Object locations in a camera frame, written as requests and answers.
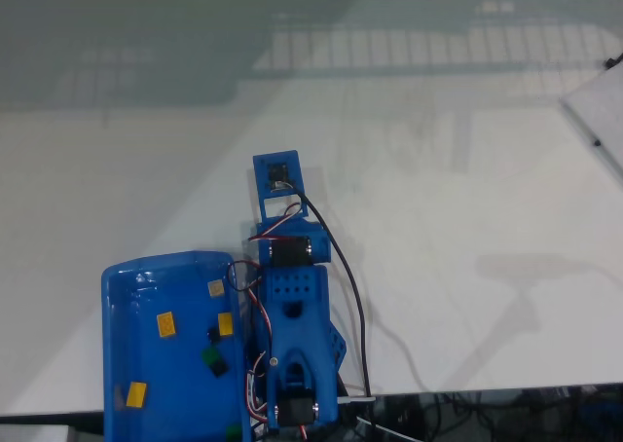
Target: white wire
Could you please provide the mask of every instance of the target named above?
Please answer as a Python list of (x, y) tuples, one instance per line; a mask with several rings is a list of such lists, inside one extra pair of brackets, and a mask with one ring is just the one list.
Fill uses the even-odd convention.
[[(364, 420), (357, 416), (357, 419), (360, 423), (371, 425), (369, 421)], [(388, 434), (395, 435), (396, 437), (400, 437), (401, 439), (410, 440), (411, 442), (422, 442), (420, 439), (414, 439), (413, 437), (409, 437), (408, 435), (401, 434), (400, 432), (396, 432), (395, 430), (388, 429), (387, 427), (383, 427), (382, 425), (374, 424), (376, 429), (384, 430)]]
[[(293, 213), (288, 213), (288, 210), (290, 208), (293, 208), (295, 206), (298, 206), (299, 209), (296, 210)], [(263, 238), (265, 235), (267, 235), (268, 233), (270, 233), (272, 230), (274, 230), (276, 227), (281, 226), (283, 223), (285, 223), (286, 221), (288, 221), (290, 218), (292, 218), (294, 215), (298, 214), (299, 211), (301, 211), (303, 209), (303, 207), (301, 206), (300, 202), (294, 202), (292, 204), (290, 204), (286, 210), (285, 213), (283, 213), (283, 215), (281, 215), (281, 218), (279, 219), (279, 221), (277, 221), (276, 223), (274, 223), (269, 229), (263, 231), (262, 233), (249, 238), (249, 240), (260, 240), (261, 238)]]

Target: white table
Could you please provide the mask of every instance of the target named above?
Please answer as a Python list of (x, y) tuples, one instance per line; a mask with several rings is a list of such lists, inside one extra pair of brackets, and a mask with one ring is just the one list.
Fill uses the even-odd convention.
[(623, 190), (558, 103), (620, 54), (621, 0), (11, 1), (0, 413), (101, 409), (101, 272), (239, 256), (251, 157), (289, 149), (375, 393), (623, 380)]

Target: blue 3d-printed part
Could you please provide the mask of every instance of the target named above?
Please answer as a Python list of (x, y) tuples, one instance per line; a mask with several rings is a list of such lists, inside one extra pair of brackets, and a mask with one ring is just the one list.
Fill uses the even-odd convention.
[[(275, 179), (287, 179), (284, 182), (301, 192), (304, 186), (295, 151), (256, 156), (253, 164), (262, 213), (257, 231), (261, 233), (279, 220), (267, 217), (264, 201), (295, 195), (287, 186), (275, 184)], [(304, 219), (307, 214), (307, 207), (303, 206), (299, 214), (271, 235), (307, 239), (308, 265), (275, 267), (271, 258), (273, 241), (259, 241), (263, 271), (258, 291), (271, 319), (272, 341), (259, 314), (254, 323), (258, 348), (269, 350), (263, 359), (268, 369), (265, 396), (271, 429), (283, 425), (279, 404), (301, 395), (313, 401), (314, 424), (328, 424), (338, 417), (337, 373), (346, 354), (346, 342), (330, 321), (326, 268), (315, 265), (331, 261), (331, 244), (320, 224)]]

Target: blue bracket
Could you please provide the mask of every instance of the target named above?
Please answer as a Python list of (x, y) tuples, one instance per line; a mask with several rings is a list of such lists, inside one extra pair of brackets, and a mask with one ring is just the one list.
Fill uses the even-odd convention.
[[(283, 174), (287, 182), (305, 194), (303, 185), (303, 174), (299, 163), (299, 153), (296, 150), (289, 152), (271, 153), (270, 155), (257, 155), (253, 157), (253, 167), (255, 169), (255, 183), (257, 184), (257, 197), (260, 202), (260, 213), (262, 223), (275, 222), (278, 216), (268, 217), (266, 215), (265, 201), (278, 197), (296, 196), (292, 189), (277, 188), (272, 176)], [(294, 218), (304, 218), (308, 216), (308, 208), (303, 204), (303, 210)]]

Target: red wire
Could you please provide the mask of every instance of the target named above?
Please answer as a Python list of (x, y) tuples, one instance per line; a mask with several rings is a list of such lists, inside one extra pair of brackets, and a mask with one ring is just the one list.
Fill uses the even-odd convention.
[(251, 299), (251, 302), (260, 310), (260, 314), (264, 318), (264, 322), (266, 323), (266, 327), (268, 328), (269, 337), (272, 340), (273, 339), (273, 328), (271, 326), (271, 320), (269, 319), (269, 315), (266, 313), (266, 309), (264, 309), (264, 306), (262, 306), (262, 303), (260, 303), (257, 300), (257, 297), (255, 296), (255, 294), (253, 294), (253, 291), (251, 291), (250, 289), (247, 289), (246, 292), (249, 295), (249, 298)]
[[(288, 211), (290, 211), (290, 208), (292, 208), (293, 206), (299, 206), (299, 209), (297, 211), (295, 211), (294, 213), (288, 213)], [(258, 239), (268, 239), (268, 240), (279, 240), (279, 239), (288, 239), (291, 237), (288, 236), (266, 236), (268, 233), (270, 233), (272, 230), (274, 230), (277, 226), (285, 223), (287, 220), (289, 220), (290, 218), (292, 218), (294, 215), (296, 215), (299, 211), (301, 211), (302, 206), (300, 202), (294, 202), (291, 203), (283, 212), (283, 214), (281, 215), (281, 217), (273, 223), (272, 226), (270, 226), (269, 228), (267, 228), (266, 230), (264, 230), (262, 233), (252, 236), (251, 238), (249, 238), (248, 240), (258, 240)]]

